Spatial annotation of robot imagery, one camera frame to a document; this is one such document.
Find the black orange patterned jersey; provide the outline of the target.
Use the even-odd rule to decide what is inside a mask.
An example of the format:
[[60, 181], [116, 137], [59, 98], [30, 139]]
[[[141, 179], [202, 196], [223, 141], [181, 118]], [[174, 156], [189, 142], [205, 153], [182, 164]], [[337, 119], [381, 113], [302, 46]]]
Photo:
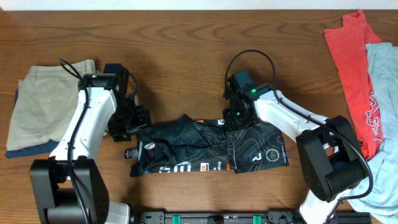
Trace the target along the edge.
[[262, 121], [232, 130], [223, 119], [194, 120], [183, 115], [138, 134], [137, 140], [131, 177], [222, 170], [238, 174], [289, 164], [282, 132]]

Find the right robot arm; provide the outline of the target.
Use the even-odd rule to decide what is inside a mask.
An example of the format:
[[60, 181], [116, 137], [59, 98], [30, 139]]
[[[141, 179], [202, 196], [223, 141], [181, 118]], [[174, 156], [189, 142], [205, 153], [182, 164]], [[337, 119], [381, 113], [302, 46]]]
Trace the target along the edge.
[[302, 173], [309, 188], [294, 223], [370, 223], [366, 212], [338, 212], [349, 193], [372, 174], [349, 121], [313, 114], [272, 85], [227, 81], [235, 126], [252, 120], [277, 127], [297, 144]]

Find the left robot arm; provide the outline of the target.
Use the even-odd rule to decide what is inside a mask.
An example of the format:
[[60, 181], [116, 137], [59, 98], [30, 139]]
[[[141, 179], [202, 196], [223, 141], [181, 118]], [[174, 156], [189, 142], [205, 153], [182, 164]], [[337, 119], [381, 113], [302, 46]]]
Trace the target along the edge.
[[36, 159], [30, 179], [41, 223], [133, 223], [126, 203], [114, 202], [96, 161], [103, 136], [130, 141], [151, 126], [149, 112], [127, 93], [132, 74], [86, 74], [65, 135], [48, 159]]

